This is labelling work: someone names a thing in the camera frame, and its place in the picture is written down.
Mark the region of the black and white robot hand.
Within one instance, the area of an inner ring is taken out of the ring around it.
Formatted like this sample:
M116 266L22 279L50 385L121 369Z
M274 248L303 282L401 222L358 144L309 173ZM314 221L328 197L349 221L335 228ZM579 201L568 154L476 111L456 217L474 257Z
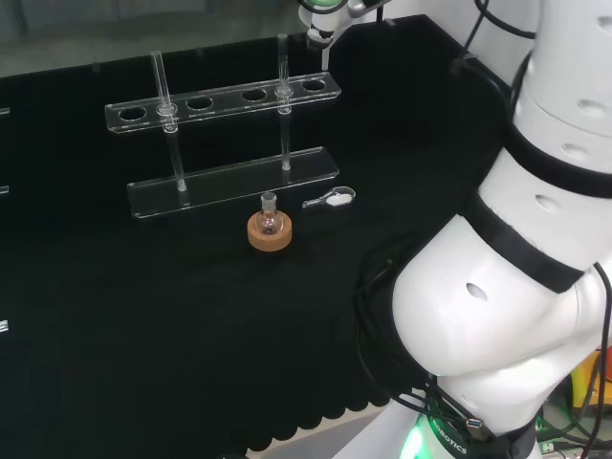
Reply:
M307 27L307 46L318 51L329 48L340 35L347 2L299 0L297 4L299 18Z

